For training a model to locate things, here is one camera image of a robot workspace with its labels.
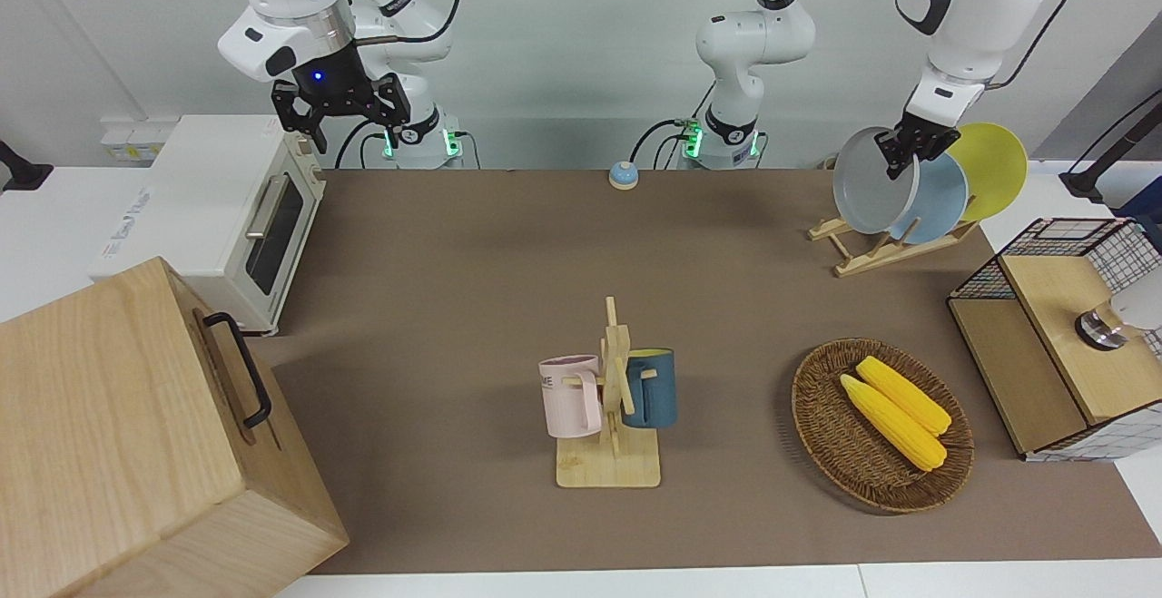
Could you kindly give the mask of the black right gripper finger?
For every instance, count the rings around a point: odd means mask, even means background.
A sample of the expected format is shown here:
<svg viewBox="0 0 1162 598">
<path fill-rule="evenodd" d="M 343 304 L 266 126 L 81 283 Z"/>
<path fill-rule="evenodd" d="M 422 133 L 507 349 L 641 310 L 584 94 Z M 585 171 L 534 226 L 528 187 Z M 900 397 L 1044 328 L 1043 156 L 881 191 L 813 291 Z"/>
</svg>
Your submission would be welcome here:
<svg viewBox="0 0 1162 598">
<path fill-rule="evenodd" d="M 320 129 L 325 113 L 320 106 L 308 103 L 307 111 L 297 111 L 295 102 L 299 91 L 275 91 L 275 114 L 284 131 L 288 134 L 302 134 L 314 143 L 314 147 L 320 154 L 325 154 L 328 142 L 325 134 Z"/>
<path fill-rule="evenodd" d="M 373 122 L 385 131 L 406 127 L 409 123 L 409 98 L 401 77 L 394 72 L 372 81 Z"/>
</svg>

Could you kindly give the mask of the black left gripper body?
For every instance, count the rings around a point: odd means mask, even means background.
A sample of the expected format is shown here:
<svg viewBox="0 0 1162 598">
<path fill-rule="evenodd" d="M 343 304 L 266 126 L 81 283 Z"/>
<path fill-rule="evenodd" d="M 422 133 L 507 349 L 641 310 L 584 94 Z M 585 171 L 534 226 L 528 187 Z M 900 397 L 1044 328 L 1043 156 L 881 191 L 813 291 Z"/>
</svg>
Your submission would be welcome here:
<svg viewBox="0 0 1162 598">
<path fill-rule="evenodd" d="M 897 123 L 897 139 L 901 142 L 955 142 L 960 136 L 957 127 L 921 117 L 913 111 L 903 111 L 901 122 Z"/>
</svg>

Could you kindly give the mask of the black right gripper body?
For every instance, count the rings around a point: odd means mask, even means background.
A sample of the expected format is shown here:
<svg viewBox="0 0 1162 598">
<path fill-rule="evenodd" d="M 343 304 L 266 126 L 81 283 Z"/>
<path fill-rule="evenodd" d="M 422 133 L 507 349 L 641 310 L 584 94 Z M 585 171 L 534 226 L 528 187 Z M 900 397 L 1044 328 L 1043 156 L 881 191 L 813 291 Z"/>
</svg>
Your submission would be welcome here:
<svg viewBox="0 0 1162 598">
<path fill-rule="evenodd" d="M 373 118 L 372 80 L 353 41 L 331 55 L 296 62 L 295 67 L 288 65 L 294 62 L 290 48 L 284 46 L 274 55 L 274 62 L 293 77 L 290 82 L 274 82 L 274 106 L 275 91 L 299 91 L 297 111 L 307 111 L 311 103 L 320 106 L 327 117 L 360 114 Z"/>
</svg>

